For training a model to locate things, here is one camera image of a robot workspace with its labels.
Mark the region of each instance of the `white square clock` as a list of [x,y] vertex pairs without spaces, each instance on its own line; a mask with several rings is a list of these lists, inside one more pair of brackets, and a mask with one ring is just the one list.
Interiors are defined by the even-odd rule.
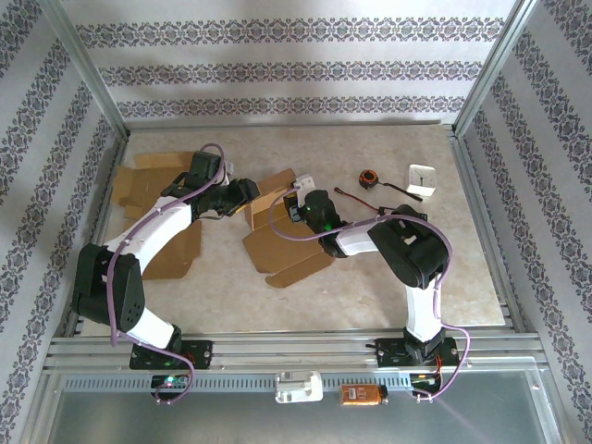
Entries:
[[431,166],[409,165],[407,192],[429,197],[436,189],[436,170]]

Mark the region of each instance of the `patterned wallpaper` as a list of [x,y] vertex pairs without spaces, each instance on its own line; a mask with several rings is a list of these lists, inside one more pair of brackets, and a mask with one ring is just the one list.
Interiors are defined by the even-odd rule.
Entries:
[[0,0],[0,442],[19,442],[119,143],[35,1]]
[[464,134],[577,442],[592,442],[591,7],[540,2]]
[[452,123],[513,5],[194,3],[65,2],[131,128]]

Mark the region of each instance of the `brown cardboard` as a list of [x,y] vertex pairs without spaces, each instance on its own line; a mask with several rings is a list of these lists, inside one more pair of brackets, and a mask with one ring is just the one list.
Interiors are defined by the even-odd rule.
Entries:
[[[286,169],[257,183],[261,196],[245,208],[245,219],[252,232],[242,240],[259,273],[272,276],[265,282],[283,289],[323,268],[334,258],[326,254],[316,240],[306,242],[279,237],[269,226],[269,207],[286,192],[295,180],[294,172]],[[281,232],[296,237],[314,234],[303,222],[292,223],[282,201],[273,208],[274,225]]]
[[[160,192],[180,173],[187,171],[192,152],[139,154],[136,168],[120,166],[115,177],[111,201],[124,207],[125,229],[133,225],[154,205]],[[183,278],[202,247],[202,222],[181,231],[153,258],[142,279]]]

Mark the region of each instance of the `orange battery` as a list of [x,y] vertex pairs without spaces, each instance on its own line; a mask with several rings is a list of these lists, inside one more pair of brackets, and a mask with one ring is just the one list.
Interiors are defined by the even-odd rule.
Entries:
[[386,386],[376,384],[344,384],[341,386],[343,405],[378,405],[389,402]]

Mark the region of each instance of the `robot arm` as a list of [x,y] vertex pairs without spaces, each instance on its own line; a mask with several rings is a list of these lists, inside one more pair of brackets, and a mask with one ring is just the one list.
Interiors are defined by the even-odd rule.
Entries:
[[[214,210],[218,216],[232,216],[259,196],[257,185],[249,179],[229,181],[225,174],[217,184],[184,202],[179,198],[199,190],[220,167],[220,156],[196,152],[190,171],[179,175],[161,193],[154,207],[126,232],[103,246],[88,244],[80,251],[74,284],[74,308],[80,315],[109,325],[106,301],[107,267],[114,251],[130,232],[142,227],[120,252],[113,278],[117,330],[142,343],[170,352],[180,350],[180,329],[160,319],[145,305],[142,273],[154,256],[179,232]],[[154,211],[159,215],[146,219]]]
[[[345,227],[327,191],[316,190],[310,176],[297,178],[296,196],[285,204],[294,221],[303,220],[314,233]],[[399,206],[393,214],[423,219],[409,205]],[[431,229],[418,223],[391,219],[344,229],[324,236],[319,243],[334,257],[379,252],[395,276],[405,284],[408,317],[404,331],[405,348],[417,364],[429,360],[444,340],[439,316],[438,277],[449,261],[446,245]]]

